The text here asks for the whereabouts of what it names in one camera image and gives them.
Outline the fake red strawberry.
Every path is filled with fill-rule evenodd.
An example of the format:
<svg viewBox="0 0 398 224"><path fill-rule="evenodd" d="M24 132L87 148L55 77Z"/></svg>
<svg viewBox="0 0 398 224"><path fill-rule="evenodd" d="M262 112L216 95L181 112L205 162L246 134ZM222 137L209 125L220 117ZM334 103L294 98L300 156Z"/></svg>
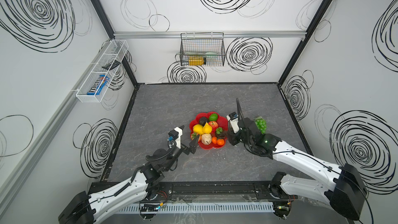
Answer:
<svg viewBox="0 0 398 224"><path fill-rule="evenodd" d="M197 136L199 136L199 134L196 133L196 132L193 132L193 133L191 134L190 138L191 138L192 140L194 140L194 139L196 139Z"/></svg>

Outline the yellow fake lemon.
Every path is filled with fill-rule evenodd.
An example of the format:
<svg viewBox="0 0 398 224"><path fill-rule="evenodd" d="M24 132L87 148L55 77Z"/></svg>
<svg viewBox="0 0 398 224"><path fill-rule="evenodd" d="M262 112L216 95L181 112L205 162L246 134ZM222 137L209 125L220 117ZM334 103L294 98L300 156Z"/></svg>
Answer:
<svg viewBox="0 0 398 224"><path fill-rule="evenodd" d="M196 134L199 134L199 135L203 135L203 134L204 134L204 132L203 132L203 126L200 125L200 124L196 124L196 125L193 127L193 132L196 133Z"/></svg>

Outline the green fake grape bunch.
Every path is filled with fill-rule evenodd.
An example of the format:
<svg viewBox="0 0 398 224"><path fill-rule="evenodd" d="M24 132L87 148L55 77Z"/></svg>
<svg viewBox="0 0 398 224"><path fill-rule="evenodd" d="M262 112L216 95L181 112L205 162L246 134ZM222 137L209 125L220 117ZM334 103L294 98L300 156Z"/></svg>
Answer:
<svg viewBox="0 0 398 224"><path fill-rule="evenodd" d="M267 131L267 123L266 120L262 117L257 117L255 118L255 124L258 127L258 129L260 130L260 132L262 134L265 134Z"/></svg>

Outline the black fake avocado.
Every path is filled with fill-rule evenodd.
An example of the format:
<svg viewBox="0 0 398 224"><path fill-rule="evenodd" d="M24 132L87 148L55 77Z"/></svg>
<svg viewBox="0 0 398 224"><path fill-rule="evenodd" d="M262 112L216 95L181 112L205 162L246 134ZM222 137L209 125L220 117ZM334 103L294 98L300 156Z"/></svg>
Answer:
<svg viewBox="0 0 398 224"><path fill-rule="evenodd" d="M201 126L205 126L205 124L206 123L208 123L209 122L209 120L208 120L208 118L206 118L206 117L201 117L200 119L199 119L199 121L198 121L198 123L201 125Z"/></svg>

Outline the small yellow fake fruit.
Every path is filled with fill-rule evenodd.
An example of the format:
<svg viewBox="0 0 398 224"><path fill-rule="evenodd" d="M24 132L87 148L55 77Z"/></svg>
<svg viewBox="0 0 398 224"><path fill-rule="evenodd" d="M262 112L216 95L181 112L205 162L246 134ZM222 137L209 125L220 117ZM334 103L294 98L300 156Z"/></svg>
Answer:
<svg viewBox="0 0 398 224"><path fill-rule="evenodd" d="M202 128L202 132L204 134L211 134L212 132L212 127L209 125L209 123L205 123L205 125Z"/></svg>

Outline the red flower-shaped fruit bowl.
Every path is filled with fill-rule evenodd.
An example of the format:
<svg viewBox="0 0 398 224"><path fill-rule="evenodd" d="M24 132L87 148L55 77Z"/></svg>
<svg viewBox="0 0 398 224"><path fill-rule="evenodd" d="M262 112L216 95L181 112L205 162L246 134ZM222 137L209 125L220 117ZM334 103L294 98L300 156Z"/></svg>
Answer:
<svg viewBox="0 0 398 224"><path fill-rule="evenodd" d="M209 115L211 115L211 114L213 114L213 113L216 113L216 112L208 112L208 113L199 113L199 114L197 114L197 116L190 122L190 125L189 125L189 128L190 128L190 133L192 134L193 133L193 127L196 125L196 124L199 124L198 123L198 121L199 121L199 119L201 118L201 117L206 117L206 118L208 118L209 117ZM219 125L219 127L222 127L225 131L228 131L228 121L227 121L227 119L225 118L225 117L222 117L222 116L220 116L219 115L219 118L218 118L218 120L216 121L217 123L218 123L218 125ZM212 137L214 137L215 136L215 130L212 130L212 132L211 132L211 135L212 135ZM216 147L216 145L215 144L213 144L213 143L211 143L211 144L209 144L209 145L204 145L204 144L202 144L202 142L201 142L201 137L200 137L200 139L199 139L199 142L198 142L198 145L202 148L202 149L204 149L204 150L211 150L211 149L221 149L221 148L223 148L223 147Z"/></svg>

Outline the fake red apple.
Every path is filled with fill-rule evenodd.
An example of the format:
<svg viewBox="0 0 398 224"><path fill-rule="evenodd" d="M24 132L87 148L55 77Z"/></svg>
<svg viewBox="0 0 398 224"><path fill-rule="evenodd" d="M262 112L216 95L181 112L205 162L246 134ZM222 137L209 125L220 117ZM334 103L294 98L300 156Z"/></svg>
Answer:
<svg viewBox="0 0 398 224"><path fill-rule="evenodd" d="M212 127L213 130L215 130L219 127L219 125L216 121L210 121L208 124Z"/></svg>

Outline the dark mangosteen with green calyx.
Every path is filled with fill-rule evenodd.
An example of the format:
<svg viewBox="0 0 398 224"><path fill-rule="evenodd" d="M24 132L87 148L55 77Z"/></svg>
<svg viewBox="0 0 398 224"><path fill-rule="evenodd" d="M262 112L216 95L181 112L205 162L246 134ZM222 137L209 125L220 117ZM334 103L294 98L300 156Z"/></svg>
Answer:
<svg viewBox="0 0 398 224"><path fill-rule="evenodd" d="M218 139L225 139L227 137L227 132L222 127L218 127L215 130L215 136Z"/></svg>

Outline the green fake lime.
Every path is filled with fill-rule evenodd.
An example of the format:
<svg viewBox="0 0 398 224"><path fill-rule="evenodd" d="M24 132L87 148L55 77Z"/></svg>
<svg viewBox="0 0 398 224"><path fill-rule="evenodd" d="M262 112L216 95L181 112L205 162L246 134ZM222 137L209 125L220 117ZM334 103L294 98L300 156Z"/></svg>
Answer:
<svg viewBox="0 0 398 224"><path fill-rule="evenodd" d="M217 121L218 118L219 118L219 115L216 113L213 113L213 114L209 115L208 120L209 121Z"/></svg>

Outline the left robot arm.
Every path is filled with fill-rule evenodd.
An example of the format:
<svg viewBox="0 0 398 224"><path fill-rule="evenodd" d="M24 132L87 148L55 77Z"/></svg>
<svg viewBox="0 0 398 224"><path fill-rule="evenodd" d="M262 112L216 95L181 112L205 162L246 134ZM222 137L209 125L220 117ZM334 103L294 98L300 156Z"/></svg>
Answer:
<svg viewBox="0 0 398 224"><path fill-rule="evenodd" d="M171 170L182 153L196 152L199 137L188 145L181 142L184 126L169 132L168 149L157 149L145 157L146 163L137 167L133 175L107 189L87 194L82 191L74 196L58 217L60 224L100 224L122 208L145 199L155 199L163 173Z"/></svg>

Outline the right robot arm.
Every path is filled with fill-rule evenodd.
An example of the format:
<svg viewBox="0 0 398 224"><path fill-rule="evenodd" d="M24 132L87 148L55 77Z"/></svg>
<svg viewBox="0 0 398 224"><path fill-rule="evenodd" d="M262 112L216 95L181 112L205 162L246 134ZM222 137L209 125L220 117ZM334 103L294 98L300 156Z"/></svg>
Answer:
<svg viewBox="0 0 398 224"><path fill-rule="evenodd" d="M255 156L282 162L310 176L305 179L278 172L268 186L274 198L297 195L313 199L347 219L360 220L368 191L355 167L318 159L275 135L263 134L254 121L237 113L228 115L227 120L228 140L232 145L242 143Z"/></svg>

